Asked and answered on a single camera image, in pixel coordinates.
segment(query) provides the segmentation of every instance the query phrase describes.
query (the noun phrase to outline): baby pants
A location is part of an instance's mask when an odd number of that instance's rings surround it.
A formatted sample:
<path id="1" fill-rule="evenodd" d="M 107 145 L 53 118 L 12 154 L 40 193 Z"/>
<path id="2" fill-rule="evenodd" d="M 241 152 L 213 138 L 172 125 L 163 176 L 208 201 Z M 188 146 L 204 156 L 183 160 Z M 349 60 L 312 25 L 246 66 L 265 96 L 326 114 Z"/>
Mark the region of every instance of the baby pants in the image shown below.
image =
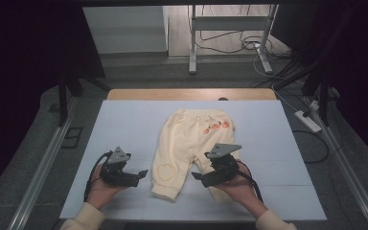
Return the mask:
<path id="1" fill-rule="evenodd" d="M 196 163 L 202 174 L 214 169 L 204 155 L 215 143 L 235 144 L 234 123 L 218 109 L 180 108 L 166 121 L 160 134 L 152 167 L 152 192 L 165 199 L 175 200 L 188 170 Z M 231 153 L 239 159 L 239 153 Z M 230 200 L 214 187 L 210 191 L 217 202 Z"/>

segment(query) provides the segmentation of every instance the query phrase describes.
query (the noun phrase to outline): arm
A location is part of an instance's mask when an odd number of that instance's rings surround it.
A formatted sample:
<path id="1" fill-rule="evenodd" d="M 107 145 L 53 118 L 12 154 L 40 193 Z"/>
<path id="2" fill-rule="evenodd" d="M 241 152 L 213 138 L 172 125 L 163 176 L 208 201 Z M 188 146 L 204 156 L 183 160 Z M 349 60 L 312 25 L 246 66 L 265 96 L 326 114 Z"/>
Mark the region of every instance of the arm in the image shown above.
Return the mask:
<path id="1" fill-rule="evenodd" d="M 105 220 L 105 215 L 101 213 L 100 209 L 110 202 L 116 194 L 126 189 L 126 187 L 112 187 L 104 183 L 100 178 L 101 167 L 102 165 L 99 165 L 92 176 L 92 186 L 87 201 L 83 203 L 75 218 L 68 219 L 62 224 L 61 230 L 99 229 Z"/>
<path id="2" fill-rule="evenodd" d="M 238 163 L 239 170 L 249 174 L 244 164 Z M 295 226 L 287 224 L 278 218 L 273 212 L 257 198 L 255 190 L 249 181 L 237 175 L 231 181 L 217 185 L 216 188 L 226 192 L 234 201 L 243 206 L 257 221 L 259 230 L 293 230 Z"/>

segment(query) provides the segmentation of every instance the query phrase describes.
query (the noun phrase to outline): power strip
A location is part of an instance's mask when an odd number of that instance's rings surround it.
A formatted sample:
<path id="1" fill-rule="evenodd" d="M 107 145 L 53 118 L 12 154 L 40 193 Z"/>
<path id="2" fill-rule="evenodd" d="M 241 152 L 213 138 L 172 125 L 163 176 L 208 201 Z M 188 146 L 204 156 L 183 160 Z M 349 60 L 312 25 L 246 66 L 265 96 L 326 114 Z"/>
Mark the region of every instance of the power strip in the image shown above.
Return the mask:
<path id="1" fill-rule="evenodd" d="M 319 125 L 317 125 L 309 116 L 304 117 L 303 114 L 304 112 L 301 110 L 294 113 L 294 115 L 298 118 L 298 120 L 300 120 L 304 125 L 306 125 L 306 127 L 309 128 L 311 132 L 317 133 L 320 130 L 322 130 L 322 128 Z"/>

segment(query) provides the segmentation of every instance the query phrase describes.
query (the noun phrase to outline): white tabletop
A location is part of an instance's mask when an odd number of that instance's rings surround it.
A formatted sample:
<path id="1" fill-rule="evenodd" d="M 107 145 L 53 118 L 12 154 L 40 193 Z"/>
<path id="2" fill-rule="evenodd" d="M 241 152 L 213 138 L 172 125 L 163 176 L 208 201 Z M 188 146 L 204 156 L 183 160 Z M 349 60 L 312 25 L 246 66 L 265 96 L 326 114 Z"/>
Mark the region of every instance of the white tabletop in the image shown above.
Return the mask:
<path id="1" fill-rule="evenodd" d="M 217 204 L 193 179 L 193 165 L 175 202 L 151 193 L 151 166 L 159 133 L 178 108 L 221 108 L 235 122 L 241 160 L 259 184 L 264 204 L 284 220 L 326 219 L 280 101 L 104 101 L 60 217 L 82 206 L 87 178 L 97 159 L 120 146 L 132 154 L 126 173 L 149 170 L 137 188 L 117 194 L 102 208 L 125 221 L 251 221 L 239 204 Z"/>

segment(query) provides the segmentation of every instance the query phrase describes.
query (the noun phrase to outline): wall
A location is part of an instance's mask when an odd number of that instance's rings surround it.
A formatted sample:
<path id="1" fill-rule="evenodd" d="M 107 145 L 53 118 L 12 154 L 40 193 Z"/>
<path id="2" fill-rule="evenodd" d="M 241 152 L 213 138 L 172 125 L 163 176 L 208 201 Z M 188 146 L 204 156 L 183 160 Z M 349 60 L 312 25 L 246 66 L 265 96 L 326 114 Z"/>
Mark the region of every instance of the wall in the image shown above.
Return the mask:
<path id="1" fill-rule="evenodd" d="M 99 54 L 167 51 L 164 7 L 83 8 Z"/>

